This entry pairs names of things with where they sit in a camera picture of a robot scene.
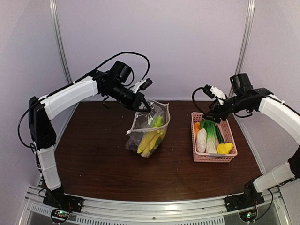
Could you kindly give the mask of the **round green cabbage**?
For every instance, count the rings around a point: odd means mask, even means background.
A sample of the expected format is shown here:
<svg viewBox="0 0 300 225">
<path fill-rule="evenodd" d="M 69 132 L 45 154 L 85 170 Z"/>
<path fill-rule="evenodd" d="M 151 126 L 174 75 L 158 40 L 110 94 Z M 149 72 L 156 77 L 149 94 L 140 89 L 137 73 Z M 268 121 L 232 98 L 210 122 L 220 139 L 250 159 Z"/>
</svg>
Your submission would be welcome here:
<svg viewBox="0 0 300 225">
<path fill-rule="evenodd" d="M 157 116 L 157 117 L 153 118 L 153 121 L 152 121 L 153 128 L 161 127 L 161 126 L 163 126 L 163 124 L 164 124 L 163 116 Z"/>
</svg>

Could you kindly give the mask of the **pink plastic basket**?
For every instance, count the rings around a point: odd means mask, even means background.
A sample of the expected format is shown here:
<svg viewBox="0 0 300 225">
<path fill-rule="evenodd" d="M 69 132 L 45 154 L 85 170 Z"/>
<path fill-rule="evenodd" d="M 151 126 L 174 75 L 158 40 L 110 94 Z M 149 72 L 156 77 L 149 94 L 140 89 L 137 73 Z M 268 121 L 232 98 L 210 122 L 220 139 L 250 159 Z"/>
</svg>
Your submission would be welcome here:
<svg viewBox="0 0 300 225">
<path fill-rule="evenodd" d="M 191 118 L 194 162 L 229 163 L 238 155 L 228 120 L 207 126 L 202 113 L 193 112 Z"/>
</svg>

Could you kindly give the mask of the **clear zip top bag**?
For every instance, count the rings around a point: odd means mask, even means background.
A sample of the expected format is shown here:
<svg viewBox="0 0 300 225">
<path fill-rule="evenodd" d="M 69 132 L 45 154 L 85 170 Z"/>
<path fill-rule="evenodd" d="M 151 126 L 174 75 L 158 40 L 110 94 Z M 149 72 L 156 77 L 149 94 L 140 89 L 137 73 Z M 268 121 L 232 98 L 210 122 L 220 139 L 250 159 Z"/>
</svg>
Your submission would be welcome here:
<svg viewBox="0 0 300 225">
<path fill-rule="evenodd" d="M 167 128 L 171 120 L 168 103 L 164 104 L 150 99 L 147 102 L 152 108 L 151 112 L 136 112 L 133 124 L 126 132 L 129 138 L 139 142 L 141 142 L 144 136 L 151 131 L 164 129 L 167 132 Z M 154 128 L 152 127 L 152 121 L 153 118 L 157 116 L 164 117 L 164 124 L 161 127 Z"/>
</svg>

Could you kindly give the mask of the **small napa cabbage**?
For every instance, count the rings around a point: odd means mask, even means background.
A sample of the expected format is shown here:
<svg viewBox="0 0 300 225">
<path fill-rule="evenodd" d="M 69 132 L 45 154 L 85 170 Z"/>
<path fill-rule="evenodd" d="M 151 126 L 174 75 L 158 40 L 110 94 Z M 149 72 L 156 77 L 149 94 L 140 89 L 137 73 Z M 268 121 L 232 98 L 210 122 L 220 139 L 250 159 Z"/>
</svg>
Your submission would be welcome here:
<svg viewBox="0 0 300 225">
<path fill-rule="evenodd" d="M 206 151 L 206 138 L 206 130 L 204 128 L 200 129 L 196 136 L 196 150 L 198 153 L 204 153 Z"/>
</svg>

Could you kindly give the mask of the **green grape bunch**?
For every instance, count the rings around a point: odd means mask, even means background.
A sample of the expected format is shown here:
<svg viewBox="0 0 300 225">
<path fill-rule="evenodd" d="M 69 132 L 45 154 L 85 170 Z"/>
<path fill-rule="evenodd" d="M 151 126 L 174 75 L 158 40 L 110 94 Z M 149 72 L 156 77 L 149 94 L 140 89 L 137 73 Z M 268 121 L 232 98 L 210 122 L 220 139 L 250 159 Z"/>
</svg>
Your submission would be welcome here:
<svg viewBox="0 0 300 225">
<path fill-rule="evenodd" d="M 165 131 L 164 129 L 160 129 L 160 130 L 157 130 L 157 133 L 158 133 L 160 136 L 165 136 L 166 131 Z"/>
</svg>

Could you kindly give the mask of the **yellow banana bunch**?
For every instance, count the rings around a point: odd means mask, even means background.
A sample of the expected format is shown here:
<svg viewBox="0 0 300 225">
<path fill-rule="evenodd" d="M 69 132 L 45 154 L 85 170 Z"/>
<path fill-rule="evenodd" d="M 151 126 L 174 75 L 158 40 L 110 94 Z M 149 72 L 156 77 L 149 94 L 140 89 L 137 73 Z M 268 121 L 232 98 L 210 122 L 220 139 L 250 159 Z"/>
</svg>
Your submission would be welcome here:
<svg viewBox="0 0 300 225">
<path fill-rule="evenodd" d="M 157 130 L 147 133 L 139 144 L 141 150 L 140 155 L 144 158 L 149 158 L 161 144 L 163 138 L 164 136 L 160 136 Z"/>
</svg>

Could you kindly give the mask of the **yellow lemon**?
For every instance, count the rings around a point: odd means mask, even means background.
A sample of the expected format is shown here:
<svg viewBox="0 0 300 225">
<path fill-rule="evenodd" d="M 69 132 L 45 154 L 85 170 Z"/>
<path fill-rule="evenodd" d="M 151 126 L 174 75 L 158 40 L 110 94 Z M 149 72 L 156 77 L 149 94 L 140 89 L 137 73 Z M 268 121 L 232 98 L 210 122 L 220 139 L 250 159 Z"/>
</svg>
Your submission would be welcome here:
<svg viewBox="0 0 300 225">
<path fill-rule="evenodd" d="M 216 150 L 218 154 L 229 154 L 231 150 L 233 149 L 233 143 L 220 143 Z"/>
</svg>

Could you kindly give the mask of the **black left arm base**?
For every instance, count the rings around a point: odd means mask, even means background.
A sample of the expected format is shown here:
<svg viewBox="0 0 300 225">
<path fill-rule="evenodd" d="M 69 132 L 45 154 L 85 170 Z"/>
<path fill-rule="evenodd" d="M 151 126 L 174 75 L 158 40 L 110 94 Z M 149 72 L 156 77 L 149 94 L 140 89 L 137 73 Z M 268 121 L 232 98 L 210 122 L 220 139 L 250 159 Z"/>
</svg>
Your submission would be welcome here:
<svg viewBox="0 0 300 225">
<path fill-rule="evenodd" d="M 46 185 L 45 181 L 43 181 L 43 187 L 46 190 L 43 199 L 44 205 L 62 209 L 68 212 L 81 212 L 83 198 L 65 194 L 62 186 L 51 191 Z"/>
</svg>

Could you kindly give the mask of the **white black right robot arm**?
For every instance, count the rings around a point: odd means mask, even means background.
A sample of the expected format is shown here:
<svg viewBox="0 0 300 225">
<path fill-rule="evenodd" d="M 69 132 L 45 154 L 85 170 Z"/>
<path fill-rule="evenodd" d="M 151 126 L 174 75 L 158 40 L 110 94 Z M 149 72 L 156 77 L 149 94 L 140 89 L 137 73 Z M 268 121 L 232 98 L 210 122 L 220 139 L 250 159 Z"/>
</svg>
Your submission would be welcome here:
<svg viewBox="0 0 300 225">
<path fill-rule="evenodd" d="M 204 118 L 214 122 L 227 119 L 230 114 L 246 111 L 248 116 L 253 112 L 261 113 L 268 117 L 271 125 L 261 125 L 262 140 L 268 151 L 271 151 L 279 141 L 287 135 L 294 140 L 294 146 L 300 146 L 300 114 L 279 99 L 273 92 L 266 88 L 254 88 L 246 73 L 233 75 L 230 83 L 234 95 L 227 97 L 219 88 L 205 85 L 203 92 L 215 101 Z M 240 203 L 250 207 L 261 197 L 262 192 L 276 186 L 281 186 L 300 177 L 300 150 L 297 149 L 286 161 L 269 170 L 258 178 L 245 185 Z"/>
</svg>

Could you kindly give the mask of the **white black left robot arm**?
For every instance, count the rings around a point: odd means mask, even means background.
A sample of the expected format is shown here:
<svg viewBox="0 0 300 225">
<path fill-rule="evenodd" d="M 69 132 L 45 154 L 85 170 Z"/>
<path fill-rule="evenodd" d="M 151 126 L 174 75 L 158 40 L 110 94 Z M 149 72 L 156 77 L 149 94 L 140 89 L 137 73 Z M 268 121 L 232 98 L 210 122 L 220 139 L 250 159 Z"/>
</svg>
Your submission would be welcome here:
<svg viewBox="0 0 300 225">
<path fill-rule="evenodd" d="M 33 152 L 37 156 L 38 169 L 45 186 L 52 191 L 48 198 L 57 208 L 65 207 L 68 201 L 57 190 L 62 184 L 55 151 L 77 105 L 85 99 L 102 95 L 115 99 L 131 111 L 151 112 L 142 91 L 152 85 L 153 81 L 143 77 L 133 87 L 127 87 L 124 83 L 132 73 L 129 65 L 117 61 L 105 72 L 95 68 L 50 94 L 29 99 L 28 124 Z"/>
</svg>

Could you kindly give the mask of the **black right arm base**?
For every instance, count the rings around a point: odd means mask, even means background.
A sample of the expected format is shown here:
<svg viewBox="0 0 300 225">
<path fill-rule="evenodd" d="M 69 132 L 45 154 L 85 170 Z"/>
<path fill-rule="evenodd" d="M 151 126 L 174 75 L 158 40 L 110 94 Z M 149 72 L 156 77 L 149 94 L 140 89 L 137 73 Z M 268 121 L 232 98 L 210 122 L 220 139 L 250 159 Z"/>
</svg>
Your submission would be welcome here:
<svg viewBox="0 0 300 225">
<path fill-rule="evenodd" d="M 247 208 L 253 208 L 259 204 L 265 202 L 262 196 L 257 196 L 255 198 L 248 198 L 245 193 L 238 195 L 228 195 L 225 199 L 225 206 L 228 212 L 243 210 Z"/>
</svg>

